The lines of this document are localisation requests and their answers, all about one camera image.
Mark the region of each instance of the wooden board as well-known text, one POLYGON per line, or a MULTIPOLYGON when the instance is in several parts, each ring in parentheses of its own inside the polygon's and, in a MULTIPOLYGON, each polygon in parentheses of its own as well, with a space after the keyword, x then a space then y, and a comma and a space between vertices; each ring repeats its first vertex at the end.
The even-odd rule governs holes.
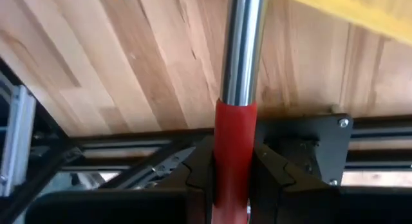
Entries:
POLYGON ((376 187, 412 187, 411 172, 344 172, 342 185, 376 187))
MULTIPOLYGON (((0 56, 70 136, 211 127, 227 0, 0 0, 0 56)), ((270 0, 261 117, 412 114, 412 48, 270 0)))

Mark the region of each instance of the red tube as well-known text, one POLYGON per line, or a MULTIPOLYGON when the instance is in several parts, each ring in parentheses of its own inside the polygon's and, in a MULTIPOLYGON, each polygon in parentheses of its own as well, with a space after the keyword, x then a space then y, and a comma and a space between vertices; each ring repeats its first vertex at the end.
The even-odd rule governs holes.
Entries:
POLYGON ((216 200, 213 224, 245 224, 249 196, 250 166, 254 146, 257 108, 216 103, 214 149, 216 200))

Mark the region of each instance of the black mounting plate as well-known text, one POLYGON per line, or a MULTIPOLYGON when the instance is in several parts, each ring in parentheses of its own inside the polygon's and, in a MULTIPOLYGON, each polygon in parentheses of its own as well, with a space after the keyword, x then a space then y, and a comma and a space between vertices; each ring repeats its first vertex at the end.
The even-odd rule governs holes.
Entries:
POLYGON ((352 126, 353 120, 347 114, 258 120, 256 141, 257 144, 267 144, 279 154, 282 151, 277 148, 284 147, 282 143, 285 141, 313 141, 316 146, 314 157, 319 166, 322 181, 339 185, 348 153, 352 126), (344 119, 347 120, 347 124, 341 125, 340 121, 344 119))

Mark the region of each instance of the bolt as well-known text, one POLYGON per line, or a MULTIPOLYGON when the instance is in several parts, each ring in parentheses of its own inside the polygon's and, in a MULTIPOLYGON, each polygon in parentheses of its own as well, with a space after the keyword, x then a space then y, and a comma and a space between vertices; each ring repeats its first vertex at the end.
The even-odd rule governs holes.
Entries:
POLYGON ((332 179, 332 180, 329 181, 329 184, 333 185, 333 186, 336 186, 337 185, 337 180, 332 179))
POLYGON ((341 128, 345 128, 348 127, 349 120, 347 118, 342 118, 338 121, 338 123, 341 128))

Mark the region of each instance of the metal pole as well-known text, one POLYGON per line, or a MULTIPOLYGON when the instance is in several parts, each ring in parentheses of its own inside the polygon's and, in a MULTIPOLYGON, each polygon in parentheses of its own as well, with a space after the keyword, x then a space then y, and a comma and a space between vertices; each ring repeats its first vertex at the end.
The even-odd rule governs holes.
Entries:
POLYGON ((229 0, 220 99, 233 106, 254 101, 267 0, 229 0))
POLYGON ((213 224, 247 222, 254 102, 267 0, 229 0, 220 99, 216 103, 213 224))
POLYGON ((26 179, 35 103, 24 86, 14 88, 1 162, 0 196, 9 196, 26 179))

